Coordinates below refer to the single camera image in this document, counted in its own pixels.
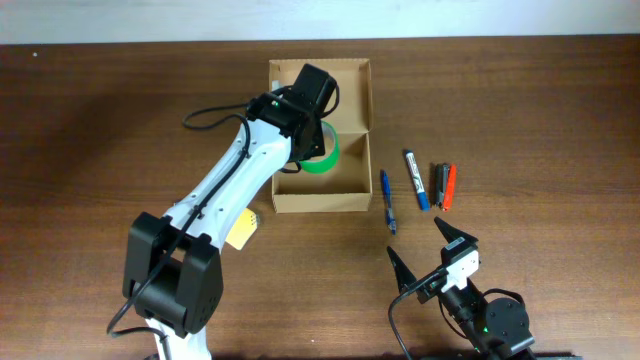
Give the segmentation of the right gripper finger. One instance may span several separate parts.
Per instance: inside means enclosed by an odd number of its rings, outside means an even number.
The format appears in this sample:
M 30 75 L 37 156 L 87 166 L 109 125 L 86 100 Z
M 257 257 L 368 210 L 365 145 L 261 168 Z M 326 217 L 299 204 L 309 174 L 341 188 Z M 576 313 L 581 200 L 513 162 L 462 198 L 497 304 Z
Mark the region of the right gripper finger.
M 462 242 L 468 242 L 472 245 L 476 244 L 476 238 L 474 236 L 453 227 L 440 217 L 435 217 L 434 223 L 449 245 Z
M 398 290 L 402 293 L 414 284 L 417 279 L 391 246 L 388 246 L 386 251 L 394 270 Z

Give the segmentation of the orange grey stapler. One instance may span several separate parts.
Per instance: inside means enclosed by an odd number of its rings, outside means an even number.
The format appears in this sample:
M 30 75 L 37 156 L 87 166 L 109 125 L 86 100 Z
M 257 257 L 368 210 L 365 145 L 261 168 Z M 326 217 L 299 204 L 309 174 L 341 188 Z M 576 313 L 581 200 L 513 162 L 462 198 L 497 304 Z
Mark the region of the orange grey stapler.
M 457 166 L 442 163 L 436 166 L 436 206 L 448 212 L 453 204 L 457 180 Z

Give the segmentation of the yellow spiral notepad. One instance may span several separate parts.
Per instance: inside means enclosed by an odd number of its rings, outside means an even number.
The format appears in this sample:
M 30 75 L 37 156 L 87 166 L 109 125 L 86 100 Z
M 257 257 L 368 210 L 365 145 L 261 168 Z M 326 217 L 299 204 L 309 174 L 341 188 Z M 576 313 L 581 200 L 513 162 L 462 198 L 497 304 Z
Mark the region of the yellow spiral notepad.
M 231 227 L 225 242 L 234 249 L 241 251 L 257 231 L 259 225 L 259 215 L 253 210 L 245 208 Z

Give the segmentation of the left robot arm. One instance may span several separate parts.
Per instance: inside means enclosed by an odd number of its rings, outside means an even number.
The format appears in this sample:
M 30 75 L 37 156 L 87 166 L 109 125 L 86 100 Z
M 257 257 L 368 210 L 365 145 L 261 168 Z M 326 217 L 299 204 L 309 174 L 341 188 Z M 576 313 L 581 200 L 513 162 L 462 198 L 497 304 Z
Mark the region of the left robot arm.
M 128 232 L 123 307 L 145 321 L 158 359 L 208 359 L 206 324 L 223 293 L 221 250 L 233 225 L 264 183 L 289 163 L 325 154 L 321 121 L 339 104 L 339 86 L 326 71 L 304 64 L 294 83 L 230 105 L 241 125 L 229 149 L 182 200 L 162 216 L 141 213 Z

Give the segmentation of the green tape roll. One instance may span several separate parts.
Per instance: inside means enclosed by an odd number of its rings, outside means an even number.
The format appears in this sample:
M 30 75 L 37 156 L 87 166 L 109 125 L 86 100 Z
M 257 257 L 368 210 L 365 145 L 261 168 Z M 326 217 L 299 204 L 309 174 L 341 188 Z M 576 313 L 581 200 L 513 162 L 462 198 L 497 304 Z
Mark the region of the green tape roll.
M 339 140 L 334 127 L 331 124 L 322 121 L 321 129 L 325 151 L 323 155 L 314 156 L 309 160 L 300 162 L 302 170 L 307 173 L 326 173 L 337 164 L 340 157 Z

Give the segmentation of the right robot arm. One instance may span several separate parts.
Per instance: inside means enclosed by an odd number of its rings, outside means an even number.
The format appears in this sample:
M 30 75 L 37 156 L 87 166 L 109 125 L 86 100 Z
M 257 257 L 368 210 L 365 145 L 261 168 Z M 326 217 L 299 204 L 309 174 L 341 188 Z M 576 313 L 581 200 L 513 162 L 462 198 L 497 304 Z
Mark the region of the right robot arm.
M 422 304 L 435 298 L 447 325 L 468 340 L 482 359 L 533 359 L 534 336 L 523 297 L 513 291 L 491 288 L 480 291 L 471 276 L 480 267 L 478 239 L 439 217 L 434 222 L 447 241 L 440 251 L 441 265 L 418 279 L 392 249 L 387 249 L 399 295 L 390 303 L 387 316 L 404 355 L 409 348 L 394 321 L 394 309 L 415 295 Z

